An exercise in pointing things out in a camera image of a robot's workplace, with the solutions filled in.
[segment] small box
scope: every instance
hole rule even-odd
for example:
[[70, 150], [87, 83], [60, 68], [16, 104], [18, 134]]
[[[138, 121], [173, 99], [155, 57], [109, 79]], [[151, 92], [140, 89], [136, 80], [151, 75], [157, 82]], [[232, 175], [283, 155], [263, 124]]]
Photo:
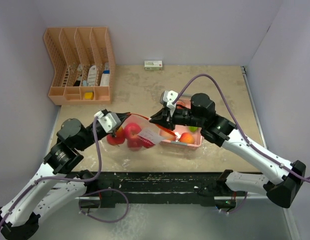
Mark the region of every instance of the small box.
[[144, 69], [146, 71], [158, 71], [163, 69], [163, 61], [159, 60], [146, 60]]
[[110, 74], [109, 73], [103, 73], [101, 76], [100, 85], [101, 87], [109, 87], [110, 82]]

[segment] beige surface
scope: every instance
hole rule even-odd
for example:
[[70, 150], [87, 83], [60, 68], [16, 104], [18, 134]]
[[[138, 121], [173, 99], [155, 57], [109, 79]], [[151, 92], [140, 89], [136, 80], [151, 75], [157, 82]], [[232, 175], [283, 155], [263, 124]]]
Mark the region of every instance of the beige surface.
[[[139, 113], [151, 116], [161, 109], [159, 98], [164, 90], [179, 92], [196, 74], [207, 73], [216, 79], [227, 101], [245, 133], [261, 143], [257, 124], [249, 100], [244, 78], [239, 66], [165, 66], [163, 71], [144, 71], [143, 66], [117, 66], [114, 86], [114, 101], [111, 105], [62, 106], [52, 144], [63, 121], [79, 119], [88, 126], [94, 114], [102, 108], [123, 113]], [[224, 103], [213, 83], [205, 77], [190, 85], [187, 94], [206, 93], [216, 103], [219, 115], [230, 118]], [[104, 171], [136, 172], [222, 172], [225, 169], [256, 171], [235, 154], [221, 149], [205, 140], [194, 152], [172, 151], [165, 146], [156, 146], [139, 152], [106, 152], [102, 147]], [[82, 152], [84, 160], [75, 171], [89, 169], [97, 171], [96, 146]]]

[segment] gray wall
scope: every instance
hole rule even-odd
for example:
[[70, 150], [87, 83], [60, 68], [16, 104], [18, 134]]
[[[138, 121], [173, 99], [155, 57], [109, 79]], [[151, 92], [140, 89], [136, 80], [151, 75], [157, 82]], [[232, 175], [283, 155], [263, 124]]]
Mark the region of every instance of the gray wall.
[[36, 0], [48, 26], [108, 26], [117, 63], [246, 65], [282, 0]]
[[[310, 175], [310, 0], [287, 0], [248, 65], [248, 81], [269, 149], [301, 160]], [[310, 184], [293, 206], [310, 240]]]
[[38, 169], [56, 118], [45, 29], [32, 0], [0, 0], [0, 206]]

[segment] gray floor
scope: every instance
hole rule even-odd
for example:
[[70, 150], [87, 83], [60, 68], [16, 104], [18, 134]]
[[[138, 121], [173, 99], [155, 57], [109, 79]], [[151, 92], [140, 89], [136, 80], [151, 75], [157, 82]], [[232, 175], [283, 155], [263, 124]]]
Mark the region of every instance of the gray floor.
[[[125, 205], [99, 209], [102, 219], [114, 219]], [[290, 240], [283, 209], [267, 199], [249, 199], [237, 213], [226, 216], [214, 207], [132, 204], [119, 223], [107, 224], [78, 214], [73, 201], [52, 215], [32, 240]]]

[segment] pink plastic basket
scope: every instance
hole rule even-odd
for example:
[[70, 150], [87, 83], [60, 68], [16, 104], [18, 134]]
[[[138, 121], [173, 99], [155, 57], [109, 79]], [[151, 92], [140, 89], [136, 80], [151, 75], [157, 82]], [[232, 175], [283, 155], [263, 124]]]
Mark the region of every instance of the pink plastic basket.
[[[179, 101], [182, 101], [185, 103], [185, 106], [187, 108], [190, 108], [190, 98], [186, 96], [182, 96]], [[178, 141], [171, 141], [171, 140], [163, 140], [160, 142], [161, 145], [163, 146], [171, 146], [171, 147], [176, 147], [176, 148], [184, 148], [187, 150], [196, 150], [200, 147], [201, 145], [201, 139], [202, 136], [200, 134], [201, 128], [198, 128], [196, 132], [191, 132], [189, 130], [188, 126], [180, 126], [176, 125], [176, 128], [174, 132], [176, 133], [177, 136], [182, 135], [183, 133], [191, 133], [193, 137], [195, 138], [195, 143], [194, 144], [189, 144], [189, 143], [184, 143], [184, 142], [178, 142]]]

